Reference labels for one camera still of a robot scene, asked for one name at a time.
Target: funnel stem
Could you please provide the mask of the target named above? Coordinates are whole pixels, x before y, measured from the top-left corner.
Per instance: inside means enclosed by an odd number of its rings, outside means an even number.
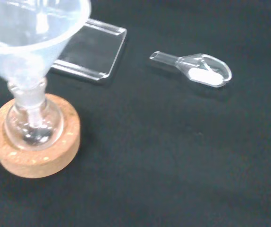
[[[176,62],[178,61],[178,57],[163,53],[163,52],[154,52],[150,59],[153,61],[158,61],[167,65],[176,66]]]
[[[45,101],[46,85],[45,78],[38,86],[30,90],[21,90],[14,84],[8,84],[8,88],[15,98],[15,105],[26,110],[28,123],[32,128],[42,125],[43,118],[40,108]]]

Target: black tabletop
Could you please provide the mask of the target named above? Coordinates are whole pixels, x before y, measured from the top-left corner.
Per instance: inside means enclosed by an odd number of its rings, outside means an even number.
[[[0,165],[0,227],[271,227],[271,1],[93,0],[128,43],[104,86],[48,74],[82,121],[63,171]],[[194,84],[149,63],[206,53],[232,81]],[[0,107],[10,100],[0,79]]]

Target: clear plastic stand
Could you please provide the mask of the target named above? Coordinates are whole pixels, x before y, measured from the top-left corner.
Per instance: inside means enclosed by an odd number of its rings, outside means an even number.
[[[113,72],[127,30],[89,19],[52,66],[81,79],[102,82]]]

